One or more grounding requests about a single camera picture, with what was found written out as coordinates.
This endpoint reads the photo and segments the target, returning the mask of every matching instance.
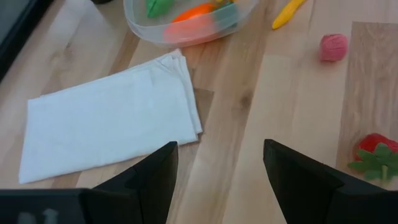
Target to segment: pink ball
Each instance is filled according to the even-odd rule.
[[[348,39],[343,34],[324,35],[319,48],[319,57],[322,61],[335,62],[347,54]]]

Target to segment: wooden table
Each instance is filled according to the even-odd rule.
[[[387,24],[398,22],[398,2],[307,0],[271,31],[286,2],[261,0],[240,32],[182,50],[205,132],[180,148],[168,223],[285,223],[262,163],[264,138],[346,172],[361,136],[398,139],[398,25]],[[350,38],[341,62],[317,60],[329,33]],[[129,31],[122,0],[56,0],[0,85],[0,187],[93,187],[139,161],[19,185],[26,101],[168,51]]]

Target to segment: folded cloth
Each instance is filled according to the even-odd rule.
[[[21,184],[124,161],[202,132],[179,50],[28,101]]]

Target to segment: yellow stick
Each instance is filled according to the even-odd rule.
[[[278,17],[272,24],[273,29],[278,29],[288,22],[296,12],[296,10],[305,2],[305,0],[291,0],[279,13]]]

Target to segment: plastic container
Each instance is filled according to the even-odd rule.
[[[131,30],[160,47],[185,47],[208,42],[236,32],[249,19],[258,0],[236,0],[211,13],[171,23],[179,14],[208,0],[176,0],[168,13],[146,16],[146,0],[124,0],[124,13]]]

